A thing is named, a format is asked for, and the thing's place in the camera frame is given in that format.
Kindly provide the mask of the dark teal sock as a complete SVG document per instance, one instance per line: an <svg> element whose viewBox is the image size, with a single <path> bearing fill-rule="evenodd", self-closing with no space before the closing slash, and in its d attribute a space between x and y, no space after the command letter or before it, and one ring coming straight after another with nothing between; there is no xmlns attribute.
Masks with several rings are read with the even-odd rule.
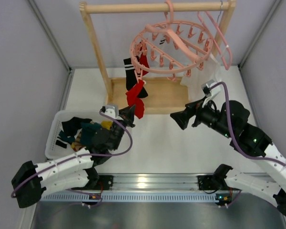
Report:
<svg viewBox="0 0 286 229"><path fill-rule="evenodd" d="M70 145L75 141L77 132L80 130L82 133L81 143L85 146L92 145L92 137L96 134L98 130L102 128L99 123L84 123L79 124L66 124L62 125L63 130L59 132L58 138Z"/></svg>

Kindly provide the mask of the black striped sock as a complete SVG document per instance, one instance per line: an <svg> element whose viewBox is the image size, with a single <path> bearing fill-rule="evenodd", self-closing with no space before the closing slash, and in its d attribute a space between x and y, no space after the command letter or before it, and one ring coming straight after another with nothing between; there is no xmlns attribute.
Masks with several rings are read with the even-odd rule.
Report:
<svg viewBox="0 0 286 229"><path fill-rule="evenodd" d="M131 58L126 58L123 60L125 73L126 73L126 89L127 91L131 90L137 83L137 79L134 72L134 66L132 64ZM139 92L138 97L143 99L148 96L147 91L143 87Z"/></svg>

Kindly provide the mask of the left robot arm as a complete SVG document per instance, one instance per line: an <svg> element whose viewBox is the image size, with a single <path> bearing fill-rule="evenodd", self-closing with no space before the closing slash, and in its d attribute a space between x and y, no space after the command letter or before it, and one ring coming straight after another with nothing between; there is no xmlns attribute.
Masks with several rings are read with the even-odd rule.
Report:
<svg viewBox="0 0 286 229"><path fill-rule="evenodd" d="M19 208L27 208L55 192L79 192L81 188L94 188L99 180L95 167L131 150L131 147L128 147L123 152L111 154L111 151L118 149L123 135L130 135L127 128L135 126L135 109L135 105L120 110L106 105L99 114L110 119L113 124L110 129L102 127L97 130L92 136L91 145L71 155L47 162L23 163L11 180L11 198L17 200Z"/></svg>

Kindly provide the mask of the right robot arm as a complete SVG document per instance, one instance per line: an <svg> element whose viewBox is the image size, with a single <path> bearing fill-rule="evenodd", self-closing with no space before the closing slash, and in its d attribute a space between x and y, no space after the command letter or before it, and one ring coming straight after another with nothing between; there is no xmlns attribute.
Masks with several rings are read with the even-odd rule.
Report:
<svg viewBox="0 0 286 229"><path fill-rule="evenodd" d="M250 112L235 100L223 103L217 110L214 101L203 105L204 100L186 104L183 111L174 112L170 117L185 130L189 120L195 117L192 127L204 124L226 138L230 146L255 162L273 182L243 174L229 165L221 164L210 176L214 190L239 189L272 204L286 217L286 159L260 128L248 123Z"/></svg>

